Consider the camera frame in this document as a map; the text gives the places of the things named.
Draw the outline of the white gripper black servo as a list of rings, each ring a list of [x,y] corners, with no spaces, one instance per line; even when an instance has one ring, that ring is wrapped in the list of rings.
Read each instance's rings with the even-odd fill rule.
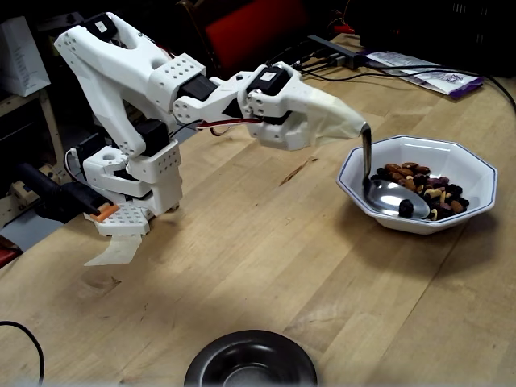
[[[253,123],[249,134],[269,148],[300,150],[360,135],[365,118],[339,98],[306,85],[301,74],[281,62],[261,65],[244,82],[237,102],[245,119],[285,119]]]

